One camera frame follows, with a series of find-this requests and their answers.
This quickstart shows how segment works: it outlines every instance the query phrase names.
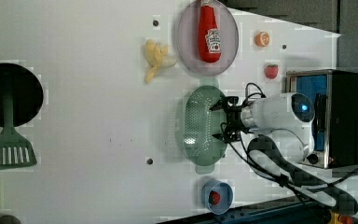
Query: orange object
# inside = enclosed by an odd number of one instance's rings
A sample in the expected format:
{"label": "orange object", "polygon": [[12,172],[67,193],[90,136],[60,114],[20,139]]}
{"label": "orange object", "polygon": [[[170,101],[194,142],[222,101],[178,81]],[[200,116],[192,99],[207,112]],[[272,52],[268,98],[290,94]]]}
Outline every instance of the orange object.
{"label": "orange object", "polygon": [[260,32],[255,37],[255,44],[259,47],[266,47],[269,45],[269,34],[267,32]]}
{"label": "orange object", "polygon": [[353,224],[353,217],[343,216],[330,211],[331,220],[328,224]]}
{"label": "orange object", "polygon": [[343,224],[353,224],[353,218],[347,217],[347,216],[339,216],[338,220],[342,222]]}

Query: gray floor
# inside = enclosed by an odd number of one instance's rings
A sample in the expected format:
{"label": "gray floor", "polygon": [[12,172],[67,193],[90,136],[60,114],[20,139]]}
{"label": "gray floor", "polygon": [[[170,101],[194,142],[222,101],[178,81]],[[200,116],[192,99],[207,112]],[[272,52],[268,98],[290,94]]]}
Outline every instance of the gray floor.
{"label": "gray floor", "polygon": [[335,33],[347,34],[358,31],[358,0],[221,0],[221,2],[227,7]]}

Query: bottle label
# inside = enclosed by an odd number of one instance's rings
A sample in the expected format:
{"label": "bottle label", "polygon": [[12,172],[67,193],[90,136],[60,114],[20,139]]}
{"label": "bottle label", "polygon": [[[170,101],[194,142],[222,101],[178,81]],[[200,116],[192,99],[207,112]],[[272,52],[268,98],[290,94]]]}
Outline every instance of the bottle label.
{"label": "bottle label", "polygon": [[212,1],[213,0],[201,0],[201,6],[202,7],[212,7]]}
{"label": "bottle label", "polygon": [[210,53],[220,53],[220,36],[217,29],[211,29],[205,36],[206,45]]}

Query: gray spatula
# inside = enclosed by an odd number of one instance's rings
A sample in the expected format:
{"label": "gray spatula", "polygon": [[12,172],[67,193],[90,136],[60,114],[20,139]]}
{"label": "gray spatula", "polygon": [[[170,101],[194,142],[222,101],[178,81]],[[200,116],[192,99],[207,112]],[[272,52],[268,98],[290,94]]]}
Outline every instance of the gray spatula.
{"label": "gray spatula", "polygon": [[0,170],[37,164],[31,143],[14,129],[13,97],[9,77],[4,81],[4,129],[0,132]]}

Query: pink plate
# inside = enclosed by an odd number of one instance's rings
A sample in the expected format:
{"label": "pink plate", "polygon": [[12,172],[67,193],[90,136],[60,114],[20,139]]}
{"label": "pink plate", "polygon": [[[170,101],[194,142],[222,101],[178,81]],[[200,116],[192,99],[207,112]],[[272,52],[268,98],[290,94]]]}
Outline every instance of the pink plate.
{"label": "pink plate", "polygon": [[226,71],[237,55],[238,27],[228,8],[219,1],[213,1],[214,15],[220,34],[222,55],[216,63],[205,63],[200,59],[198,47],[200,1],[190,4],[179,20],[177,46],[185,65],[193,72],[215,76]]}

